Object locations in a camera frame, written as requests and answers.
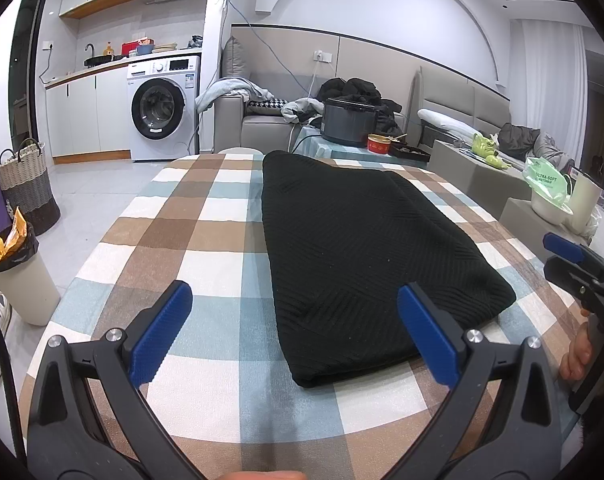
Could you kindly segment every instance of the human hand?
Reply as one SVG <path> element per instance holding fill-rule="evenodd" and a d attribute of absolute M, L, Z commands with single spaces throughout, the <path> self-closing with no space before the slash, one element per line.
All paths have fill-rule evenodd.
<path fill-rule="evenodd" d="M 580 313 L 584 317 L 589 316 L 589 311 L 581 309 Z M 567 381 L 579 381 L 584 378 L 586 367 L 591 362 L 593 355 L 593 346 L 589 341 L 589 323 L 584 322 L 580 325 L 575 339 L 569 345 L 569 351 L 563 355 L 560 362 L 560 376 Z"/>
<path fill-rule="evenodd" d="M 266 473 L 243 471 L 229 473 L 217 480 L 306 480 L 306 475 L 299 471 L 269 471 Z"/>

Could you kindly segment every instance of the doorway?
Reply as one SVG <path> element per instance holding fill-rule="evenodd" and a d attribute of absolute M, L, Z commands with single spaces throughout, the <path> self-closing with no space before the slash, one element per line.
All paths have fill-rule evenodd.
<path fill-rule="evenodd" d="M 45 1 L 21 0 L 15 21 L 8 66 L 8 120 L 15 151 L 29 137 L 39 140 L 35 120 L 35 58 Z"/>

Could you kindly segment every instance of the stack of plates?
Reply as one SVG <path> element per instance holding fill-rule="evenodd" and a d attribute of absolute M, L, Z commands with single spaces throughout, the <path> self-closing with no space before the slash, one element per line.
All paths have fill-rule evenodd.
<path fill-rule="evenodd" d="M 177 43 L 165 43 L 163 45 L 156 45 L 153 49 L 153 53 L 157 52 L 169 52 L 170 50 L 177 50 Z"/>

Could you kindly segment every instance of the white bowl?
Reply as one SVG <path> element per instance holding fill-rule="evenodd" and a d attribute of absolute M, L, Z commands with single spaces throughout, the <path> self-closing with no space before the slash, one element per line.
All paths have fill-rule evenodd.
<path fill-rule="evenodd" d="M 531 209 L 553 225 L 560 225 L 566 218 L 573 216 L 573 211 L 569 206 L 562 204 L 560 208 L 540 195 L 535 189 L 531 189 Z"/>

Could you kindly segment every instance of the washing machine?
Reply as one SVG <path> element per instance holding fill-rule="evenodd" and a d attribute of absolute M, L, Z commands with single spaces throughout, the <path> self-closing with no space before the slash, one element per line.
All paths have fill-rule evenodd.
<path fill-rule="evenodd" d="M 195 97 L 199 56 L 128 65 L 130 149 L 133 160 L 175 160 L 199 152 Z"/>

